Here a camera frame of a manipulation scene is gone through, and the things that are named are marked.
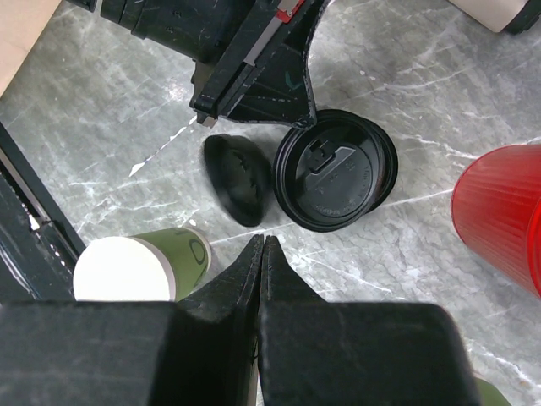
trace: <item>black coffee cup lid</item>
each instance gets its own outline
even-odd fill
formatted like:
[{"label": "black coffee cup lid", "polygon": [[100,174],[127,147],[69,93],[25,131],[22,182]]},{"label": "black coffee cup lid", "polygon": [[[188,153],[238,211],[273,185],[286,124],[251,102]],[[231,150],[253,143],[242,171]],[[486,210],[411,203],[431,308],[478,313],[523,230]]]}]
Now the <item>black coffee cup lid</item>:
[{"label": "black coffee cup lid", "polygon": [[247,138],[212,135],[203,146],[206,172],[223,208],[245,227],[260,225],[272,191],[271,163]]},{"label": "black coffee cup lid", "polygon": [[274,189],[294,222],[324,233],[379,206],[397,172],[395,146],[382,128],[350,112],[322,110],[312,129],[292,129],[280,144]]}]

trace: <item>white circular top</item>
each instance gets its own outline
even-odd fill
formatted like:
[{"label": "white circular top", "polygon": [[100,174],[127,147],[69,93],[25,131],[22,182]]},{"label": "white circular top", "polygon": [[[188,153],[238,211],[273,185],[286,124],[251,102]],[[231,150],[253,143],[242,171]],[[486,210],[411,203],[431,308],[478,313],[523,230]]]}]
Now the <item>white circular top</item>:
[{"label": "white circular top", "polygon": [[175,291],[171,265],[156,247],[141,239],[98,239],[75,265],[77,300],[174,300]]}]

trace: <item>red cup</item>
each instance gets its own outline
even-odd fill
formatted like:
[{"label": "red cup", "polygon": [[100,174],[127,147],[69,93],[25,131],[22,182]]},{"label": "red cup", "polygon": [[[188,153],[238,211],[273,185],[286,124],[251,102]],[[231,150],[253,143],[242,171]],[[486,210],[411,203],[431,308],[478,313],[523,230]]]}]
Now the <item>red cup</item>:
[{"label": "red cup", "polygon": [[541,145],[512,145],[475,161],[451,200],[472,251],[541,298]]}]

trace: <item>black oval object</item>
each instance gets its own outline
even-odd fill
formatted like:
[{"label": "black oval object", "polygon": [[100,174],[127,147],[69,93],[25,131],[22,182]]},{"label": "black oval object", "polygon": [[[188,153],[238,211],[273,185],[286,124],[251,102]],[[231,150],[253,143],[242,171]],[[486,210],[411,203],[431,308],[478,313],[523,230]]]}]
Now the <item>black oval object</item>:
[{"label": "black oval object", "polygon": [[378,207],[392,191],[398,156],[377,124],[342,110],[322,110],[309,130],[292,129],[274,161],[283,211],[319,233],[336,231]]},{"label": "black oval object", "polygon": [[271,163],[242,136],[212,135],[203,146],[206,172],[223,208],[245,227],[259,226],[271,186]]}]

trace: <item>beige cylinder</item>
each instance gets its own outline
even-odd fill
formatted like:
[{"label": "beige cylinder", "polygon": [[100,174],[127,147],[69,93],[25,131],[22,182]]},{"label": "beige cylinder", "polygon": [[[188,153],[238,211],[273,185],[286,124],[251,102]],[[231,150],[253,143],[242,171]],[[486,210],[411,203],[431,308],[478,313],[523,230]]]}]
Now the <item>beige cylinder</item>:
[{"label": "beige cylinder", "polygon": [[527,0],[450,0],[493,32],[502,31],[519,14]]}]

